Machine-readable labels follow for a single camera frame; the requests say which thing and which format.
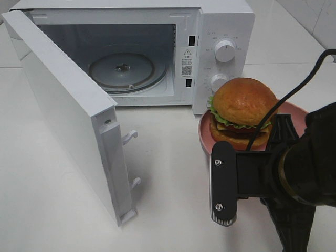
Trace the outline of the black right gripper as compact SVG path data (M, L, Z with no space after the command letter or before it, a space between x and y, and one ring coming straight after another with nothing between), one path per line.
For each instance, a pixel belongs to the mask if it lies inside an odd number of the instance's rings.
M270 196L260 199L271 216L283 251L307 251L315 207L310 206L310 161L299 153L299 136L290 114L276 114L267 142Z

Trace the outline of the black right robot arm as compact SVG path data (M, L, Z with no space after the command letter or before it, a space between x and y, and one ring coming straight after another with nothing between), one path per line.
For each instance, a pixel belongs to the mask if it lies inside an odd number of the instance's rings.
M267 162L262 198L335 207L335 103L305 117L304 134L281 144Z

